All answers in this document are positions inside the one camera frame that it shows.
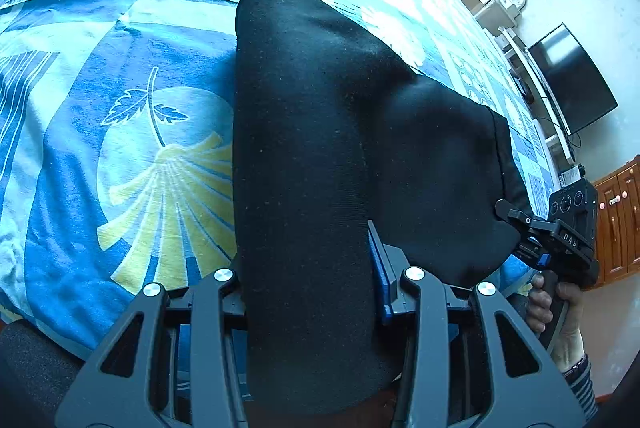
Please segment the striped sleeve right forearm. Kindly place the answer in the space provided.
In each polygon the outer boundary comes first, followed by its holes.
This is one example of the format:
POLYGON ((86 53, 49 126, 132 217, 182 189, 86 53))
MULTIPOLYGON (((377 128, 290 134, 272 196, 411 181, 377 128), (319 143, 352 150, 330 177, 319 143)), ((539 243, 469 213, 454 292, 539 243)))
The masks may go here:
POLYGON ((563 377, 582 408, 586 421, 589 422, 599 409, 596 395, 593 391, 589 356, 584 354, 576 364, 563 373, 563 377))

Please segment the person right hand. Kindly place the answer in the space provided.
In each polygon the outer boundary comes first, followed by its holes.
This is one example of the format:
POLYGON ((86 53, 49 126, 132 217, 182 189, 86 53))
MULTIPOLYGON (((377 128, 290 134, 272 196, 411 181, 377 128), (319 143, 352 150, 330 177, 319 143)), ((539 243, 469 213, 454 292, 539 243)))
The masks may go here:
MULTIPOLYGON (((544 277, 536 275, 533 278, 532 290, 528 293, 525 321, 536 334, 543 333, 553 319, 551 312, 552 298, 544 291, 544 277)), ((565 322, 556 337, 555 346, 551 352, 552 360, 559 371, 567 373, 586 355, 580 322, 582 322, 582 291, 578 286, 560 281, 556 285, 556 296, 568 303, 565 322)))

